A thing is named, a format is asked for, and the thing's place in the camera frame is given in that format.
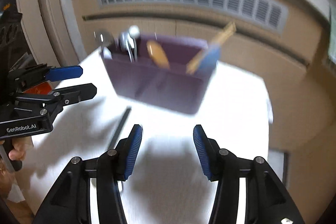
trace beige wall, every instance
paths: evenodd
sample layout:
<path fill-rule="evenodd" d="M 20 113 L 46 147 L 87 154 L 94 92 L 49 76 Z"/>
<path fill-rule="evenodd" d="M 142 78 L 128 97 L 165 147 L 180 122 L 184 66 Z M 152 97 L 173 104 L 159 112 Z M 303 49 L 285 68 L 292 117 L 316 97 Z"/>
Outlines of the beige wall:
<path fill-rule="evenodd" d="M 336 122 L 290 156 L 289 192 L 306 224 L 314 224 L 336 193 Z"/>
<path fill-rule="evenodd" d="M 218 25 L 225 25 L 232 17 L 206 8 L 189 7 L 183 5 L 159 4 L 118 4 L 99 6 L 98 0 L 72 0 L 79 25 L 84 23 L 83 17 L 92 15 L 120 14 L 120 13 L 159 13 L 164 15 L 184 15 L 212 21 Z M 322 34 L 321 24 L 311 16 L 311 9 L 298 0 L 277 0 L 289 9 L 287 24 L 283 34 L 279 35 L 260 26 L 253 25 L 243 20 L 235 19 L 239 29 L 250 33 L 254 37 L 263 37 L 270 42 L 286 47 L 288 50 L 311 62 Z M 88 53 L 92 45 L 82 36 L 83 44 Z"/>

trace wooden brush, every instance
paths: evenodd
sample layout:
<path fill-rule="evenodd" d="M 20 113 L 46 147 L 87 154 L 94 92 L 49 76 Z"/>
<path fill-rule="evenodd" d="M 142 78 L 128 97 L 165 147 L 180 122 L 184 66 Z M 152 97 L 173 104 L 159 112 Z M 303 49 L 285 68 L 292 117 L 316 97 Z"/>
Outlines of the wooden brush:
<path fill-rule="evenodd" d="M 187 74 L 194 74 L 199 68 L 204 57 L 209 54 L 214 47 L 221 47 L 224 42 L 236 32 L 236 24 L 234 22 L 228 23 L 222 31 L 215 35 L 211 41 L 208 49 L 199 51 L 188 63 L 186 66 Z"/>

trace screw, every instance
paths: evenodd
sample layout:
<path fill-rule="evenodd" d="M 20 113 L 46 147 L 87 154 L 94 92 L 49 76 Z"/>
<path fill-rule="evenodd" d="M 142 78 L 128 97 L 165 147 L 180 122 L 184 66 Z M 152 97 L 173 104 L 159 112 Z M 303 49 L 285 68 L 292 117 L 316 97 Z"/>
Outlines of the screw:
<path fill-rule="evenodd" d="M 80 157 L 73 157 L 73 158 L 71 159 L 71 163 L 72 163 L 72 164 L 77 164 L 77 163 L 79 163 L 80 160 L 81 160 Z"/>
<path fill-rule="evenodd" d="M 107 151 L 107 155 L 109 156 L 114 156 L 117 154 L 117 151 L 115 149 L 110 149 L 109 151 Z"/>
<path fill-rule="evenodd" d="M 118 189 L 120 193 L 124 190 L 123 182 L 120 180 L 118 180 Z"/>
<path fill-rule="evenodd" d="M 41 115 L 44 115 L 44 114 L 47 114 L 47 112 L 48 112 L 48 111 L 47 111 L 45 108 L 43 108 L 43 109 L 41 109 L 40 114 L 41 114 Z"/>
<path fill-rule="evenodd" d="M 226 156 L 229 154 L 229 151 L 227 151 L 226 149 L 222 148 L 219 150 L 219 154 L 222 156 Z"/>
<path fill-rule="evenodd" d="M 263 157 L 256 157 L 255 158 L 255 161 L 259 164 L 263 164 L 265 162 L 264 158 Z"/>

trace metal tool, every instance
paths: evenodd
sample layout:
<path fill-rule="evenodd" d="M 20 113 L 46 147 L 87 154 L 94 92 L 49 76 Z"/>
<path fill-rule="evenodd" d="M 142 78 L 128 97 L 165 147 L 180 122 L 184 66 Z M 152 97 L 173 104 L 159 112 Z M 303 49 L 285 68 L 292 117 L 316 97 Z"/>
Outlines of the metal tool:
<path fill-rule="evenodd" d="M 112 34 L 105 30 L 100 29 L 93 32 L 94 39 L 96 43 L 101 46 L 101 48 L 107 47 L 109 50 L 112 49 L 112 52 L 117 48 L 116 42 Z"/>
<path fill-rule="evenodd" d="M 113 135 L 113 137 L 112 137 L 112 139 L 109 143 L 109 146 L 108 146 L 107 150 L 113 149 L 115 147 L 115 145 L 117 143 L 117 140 L 120 136 L 120 133 L 121 133 L 121 131 L 122 131 L 122 129 L 123 129 L 125 123 L 126 123 L 126 120 L 127 120 L 128 116 L 131 112 L 131 109 L 132 109 L 131 107 L 126 108 L 126 110 L 125 110 L 125 112 L 124 112 L 124 114 L 123 114 L 123 116 L 122 116 L 122 118 L 121 118 L 121 120 L 120 120 L 120 122 L 117 126 L 117 129 L 115 130 L 114 135 Z"/>
<path fill-rule="evenodd" d="M 122 32 L 119 36 L 119 47 L 122 52 L 127 52 L 131 62 L 138 60 L 137 41 L 140 37 L 138 26 L 133 25 L 127 31 Z"/>

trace red object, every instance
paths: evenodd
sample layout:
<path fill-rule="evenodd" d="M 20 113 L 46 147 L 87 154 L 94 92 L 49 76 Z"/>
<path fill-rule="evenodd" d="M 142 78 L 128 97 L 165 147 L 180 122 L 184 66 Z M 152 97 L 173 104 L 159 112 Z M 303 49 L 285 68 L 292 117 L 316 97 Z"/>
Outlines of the red object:
<path fill-rule="evenodd" d="M 33 94 L 49 94 L 53 88 L 50 86 L 49 82 L 44 82 L 39 85 L 33 86 L 32 88 L 25 91 L 25 93 Z"/>

